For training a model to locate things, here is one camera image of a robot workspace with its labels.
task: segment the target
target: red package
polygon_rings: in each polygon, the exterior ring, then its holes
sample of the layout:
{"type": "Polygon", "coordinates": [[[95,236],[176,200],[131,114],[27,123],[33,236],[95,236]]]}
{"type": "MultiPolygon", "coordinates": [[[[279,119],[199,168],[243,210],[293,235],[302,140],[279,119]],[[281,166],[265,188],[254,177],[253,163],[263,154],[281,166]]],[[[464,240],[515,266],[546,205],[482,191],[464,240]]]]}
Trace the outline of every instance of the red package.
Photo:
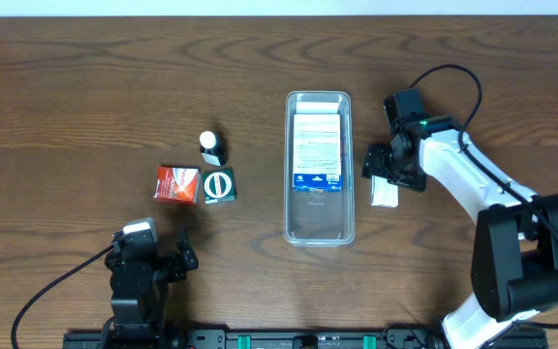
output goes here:
{"type": "Polygon", "coordinates": [[[164,168],[156,169],[156,200],[175,200],[196,204],[200,188],[200,171],[198,169],[164,168]]]}

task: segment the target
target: white bottle cap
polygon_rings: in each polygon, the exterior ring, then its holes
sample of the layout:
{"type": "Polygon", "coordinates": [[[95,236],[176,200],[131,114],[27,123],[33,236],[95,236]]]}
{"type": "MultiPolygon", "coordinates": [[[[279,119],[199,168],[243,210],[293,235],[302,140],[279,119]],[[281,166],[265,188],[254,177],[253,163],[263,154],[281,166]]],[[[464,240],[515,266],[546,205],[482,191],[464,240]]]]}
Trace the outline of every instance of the white bottle cap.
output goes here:
{"type": "Polygon", "coordinates": [[[217,144],[217,137],[210,131],[203,131],[200,135],[200,143],[206,149],[213,148],[217,144]]]}

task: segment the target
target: blue label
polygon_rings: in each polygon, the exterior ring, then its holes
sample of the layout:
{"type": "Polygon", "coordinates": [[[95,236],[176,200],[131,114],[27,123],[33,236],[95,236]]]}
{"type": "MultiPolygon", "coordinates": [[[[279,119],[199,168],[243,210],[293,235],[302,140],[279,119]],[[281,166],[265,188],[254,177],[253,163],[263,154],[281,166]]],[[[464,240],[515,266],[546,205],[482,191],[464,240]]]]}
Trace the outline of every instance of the blue label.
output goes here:
{"type": "Polygon", "coordinates": [[[340,174],[294,174],[293,189],[295,191],[326,192],[341,191],[340,174]]]}

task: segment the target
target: plastic tray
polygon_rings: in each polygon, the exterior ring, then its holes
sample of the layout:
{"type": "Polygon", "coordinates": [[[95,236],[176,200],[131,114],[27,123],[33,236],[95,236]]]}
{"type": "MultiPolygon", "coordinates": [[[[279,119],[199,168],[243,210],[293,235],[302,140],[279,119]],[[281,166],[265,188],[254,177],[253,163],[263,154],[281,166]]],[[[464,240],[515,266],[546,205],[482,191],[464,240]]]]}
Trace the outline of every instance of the plastic tray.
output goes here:
{"type": "Polygon", "coordinates": [[[350,97],[344,92],[295,91],[286,102],[284,163],[284,237],[294,246],[336,247],[355,239],[355,191],[350,97]],[[341,189],[303,192],[293,189],[295,114],[339,114],[341,189]]]}

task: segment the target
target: wooden table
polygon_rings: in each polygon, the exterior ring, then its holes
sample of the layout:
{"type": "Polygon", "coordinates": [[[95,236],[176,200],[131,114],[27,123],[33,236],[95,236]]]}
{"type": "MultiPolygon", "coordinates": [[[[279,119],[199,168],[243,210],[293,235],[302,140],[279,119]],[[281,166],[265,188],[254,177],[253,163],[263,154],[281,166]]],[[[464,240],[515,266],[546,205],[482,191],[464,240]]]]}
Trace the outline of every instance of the wooden table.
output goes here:
{"type": "MultiPolygon", "coordinates": [[[[187,226],[201,260],[172,288],[171,318],[233,329],[441,319],[471,293],[468,215],[433,179],[424,193],[401,190],[397,209],[372,207],[359,177],[355,242],[292,247],[284,109],[293,90],[348,92],[358,175],[367,145],[389,140],[382,100],[449,62],[483,84],[469,129],[480,149],[558,193],[558,17],[0,18],[0,348],[31,296],[145,216],[165,246],[187,226]],[[210,169],[206,129],[227,136],[237,200],[154,203],[157,166],[210,169]]],[[[475,103],[458,72],[420,87],[433,113],[463,120],[475,103]]],[[[22,347],[99,329],[110,296],[95,263],[32,307],[22,347]]],[[[540,319],[558,321],[558,308],[540,319]]],[[[558,348],[558,332],[548,336],[558,348]]]]}

